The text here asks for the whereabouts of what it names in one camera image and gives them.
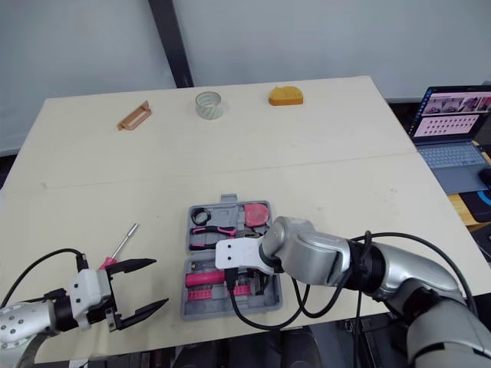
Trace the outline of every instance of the pliers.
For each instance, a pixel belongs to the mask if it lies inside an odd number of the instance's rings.
[[[233,226],[201,226],[199,228],[191,228],[189,233],[191,235],[206,234],[208,232],[216,234],[228,235],[230,238],[259,238],[262,236],[258,232],[252,230],[237,230]],[[203,244],[192,243],[189,245],[190,251],[202,251],[205,249],[215,249],[216,243]]]

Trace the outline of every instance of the white wall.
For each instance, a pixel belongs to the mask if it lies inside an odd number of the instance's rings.
[[[385,97],[491,73],[490,0],[175,1],[196,86],[371,75]]]
[[[45,98],[172,87],[147,0],[0,0],[0,156]]]

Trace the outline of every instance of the yellow sponge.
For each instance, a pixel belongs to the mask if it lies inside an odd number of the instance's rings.
[[[273,106],[301,105],[304,103],[304,96],[297,87],[276,87],[269,94],[269,103]]]

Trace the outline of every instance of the metal shaft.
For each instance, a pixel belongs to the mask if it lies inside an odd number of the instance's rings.
[[[131,226],[130,231],[126,234],[126,236],[124,237],[124,239],[117,246],[116,251],[114,251],[113,255],[111,255],[111,258],[117,258],[117,255],[119,254],[120,251],[123,250],[124,245],[128,242],[128,240],[130,240],[131,236],[137,230],[138,226],[140,226],[140,224],[138,224],[138,223],[136,223],[133,226]]]

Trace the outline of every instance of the roll of tape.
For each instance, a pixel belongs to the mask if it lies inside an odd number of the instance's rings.
[[[212,91],[196,96],[196,112],[203,119],[213,120],[222,116],[222,98]]]

